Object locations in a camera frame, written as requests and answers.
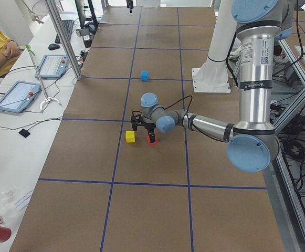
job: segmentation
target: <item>black mouse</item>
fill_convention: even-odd
[[[57,45],[57,44],[49,44],[48,46],[48,49],[49,50],[55,50],[55,49],[59,49],[60,48],[60,45]]]

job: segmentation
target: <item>white desk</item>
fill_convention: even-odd
[[[62,19],[76,18],[76,15],[62,16]],[[75,26],[73,29],[71,44],[75,55],[79,55],[80,51],[85,47],[82,38],[77,37],[75,33],[76,28],[77,27]],[[29,43],[31,49],[36,54],[35,61],[37,63],[40,63],[45,54],[65,54],[62,46],[57,50],[48,50],[48,45],[54,43],[55,35],[56,32],[53,24],[50,18],[48,18],[36,36]],[[26,50],[17,60],[13,69],[23,66],[32,66],[32,61]],[[25,68],[13,71],[8,74],[0,84],[0,92],[5,93],[17,80],[38,82],[35,79],[34,74],[34,68]],[[62,106],[56,102],[51,102],[43,113],[12,114],[0,112],[0,126],[16,128],[35,121],[62,116],[74,89],[75,82],[76,79],[74,72],[72,69],[69,69],[57,82],[57,85],[60,88],[60,93],[58,93],[56,98],[59,99]],[[44,81],[46,86],[51,83],[53,83],[53,80]],[[49,96],[54,96],[57,91],[58,89],[55,85],[47,88]],[[39,111],[39,105],[44,98],[44,94],[40,93],[27,110]],[[59,121],[43,122],[32,128],[30,130],[31,135],[27,138],[18,134],[19,130],[12,131],[0,128],[0,192],[9,189],[12,186],[17,186],[19,191],[18,198],[21,198],[35,187],[59,124]],[[9,251],[17,234],[25,210],[26,207],[18,212],[15,210],[13,204],[5,206],[1,206],[0,204],[0,215],[2,215],[4,219],[2,226],[9,227],[12,230],[10,239],[4,243],[0,243],[0,251]]]

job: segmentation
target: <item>light blue tablet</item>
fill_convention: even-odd
[[[38,67],[42,79],[58,79],[61,77],[68,66],[66,55],[44,55]]]
[[[40,84],[19,80],[0,99],[0,110],[21,113],[40,92]]]

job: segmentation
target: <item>keyboard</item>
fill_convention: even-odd
[[[64,28],[65,28],[65,30],[66,30],[68,39],[70,39],[71,36],[72,36],[72,31],[73,31],[73,26],[74,26],[74,20],[66,19],[66,20],[62,20],[62,23],[63,23]],[[60,38],[59,38],[58,34],[57,34],[57,37],[56,37],[56,40],[55,40],[54,43],[56,43],[56,44],[59,44],[59,43],[60,43]]]

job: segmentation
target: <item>blue cube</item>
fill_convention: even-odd
[[[148,71],[142,71],[141,72],[141,80],[142,81],[147,81],[149,78],[149,72]]]

